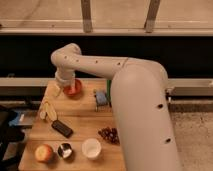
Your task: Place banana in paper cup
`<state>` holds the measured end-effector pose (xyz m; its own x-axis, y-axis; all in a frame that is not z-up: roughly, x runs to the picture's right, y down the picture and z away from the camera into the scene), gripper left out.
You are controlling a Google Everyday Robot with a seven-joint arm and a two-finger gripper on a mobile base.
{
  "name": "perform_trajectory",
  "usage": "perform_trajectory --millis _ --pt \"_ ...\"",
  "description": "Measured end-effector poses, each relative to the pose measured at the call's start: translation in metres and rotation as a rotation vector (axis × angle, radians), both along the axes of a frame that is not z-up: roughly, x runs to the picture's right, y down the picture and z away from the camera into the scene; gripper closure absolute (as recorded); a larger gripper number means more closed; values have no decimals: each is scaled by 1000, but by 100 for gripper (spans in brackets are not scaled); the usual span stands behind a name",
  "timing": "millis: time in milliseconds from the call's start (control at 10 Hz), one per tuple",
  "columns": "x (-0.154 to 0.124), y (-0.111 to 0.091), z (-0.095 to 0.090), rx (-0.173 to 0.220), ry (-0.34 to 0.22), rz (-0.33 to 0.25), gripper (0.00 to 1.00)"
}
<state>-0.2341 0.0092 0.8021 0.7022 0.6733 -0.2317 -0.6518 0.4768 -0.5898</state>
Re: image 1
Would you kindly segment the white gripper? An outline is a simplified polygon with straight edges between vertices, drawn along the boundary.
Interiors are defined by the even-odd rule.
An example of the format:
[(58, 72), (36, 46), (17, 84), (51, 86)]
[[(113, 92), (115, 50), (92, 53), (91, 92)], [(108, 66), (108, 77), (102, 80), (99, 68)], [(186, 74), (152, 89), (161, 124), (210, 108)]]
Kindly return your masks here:
[(61, 87), (70, 86), (75, 80), (75, 72), (73, 70), (58, 69), (55, 73), (55, 79), (58, 86), (55, 86), (54, 97), (57, 98), (61, 92)]

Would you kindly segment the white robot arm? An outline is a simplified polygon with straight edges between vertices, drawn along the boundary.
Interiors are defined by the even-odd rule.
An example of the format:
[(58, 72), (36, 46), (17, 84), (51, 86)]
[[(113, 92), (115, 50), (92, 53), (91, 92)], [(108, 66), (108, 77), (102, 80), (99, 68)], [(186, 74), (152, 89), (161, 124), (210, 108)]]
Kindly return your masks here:
[(182, 171), (167, 101), (167, 72), (155, 61), (85, 56), (76, 44), (51, 54), (55, 78), (73, 70), (110, 79), (111, 104), (127, 171)]

